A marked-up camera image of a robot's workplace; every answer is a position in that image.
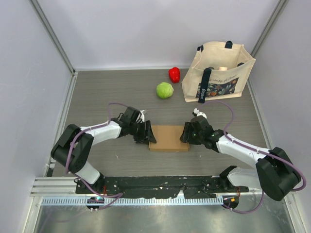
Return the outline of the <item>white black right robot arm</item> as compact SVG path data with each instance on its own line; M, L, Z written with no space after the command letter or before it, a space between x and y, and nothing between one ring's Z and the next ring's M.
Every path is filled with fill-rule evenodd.
M185 123L180 141L204 145L209 150L232 156L251 166L251 169L234 167L220 178L220 188L226 192L236 186L247 186L261 189L271 199L281 201L302 180L283 149L275 147L269 150L245 143L223 130L214 130L203 116L196 116Z

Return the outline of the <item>brown cardboard box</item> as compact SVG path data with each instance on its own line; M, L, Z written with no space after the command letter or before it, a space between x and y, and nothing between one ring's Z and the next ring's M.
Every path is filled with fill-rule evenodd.
M178 125L154 125L152 131L156 143L149 143L149 150L154 152L188 152L189 144L180 140L184 127Z

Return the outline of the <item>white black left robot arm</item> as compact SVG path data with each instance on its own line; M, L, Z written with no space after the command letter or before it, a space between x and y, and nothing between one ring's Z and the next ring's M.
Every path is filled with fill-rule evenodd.
M89 127L68 125L52 148L51 158L63 165L66 172L86 182L87 189L97 194L104 188L104 175L87 161L92 146L127 135L133 136L139 144L156 143L151 122L145 120L144 112L127 107L124 113L102 124Z

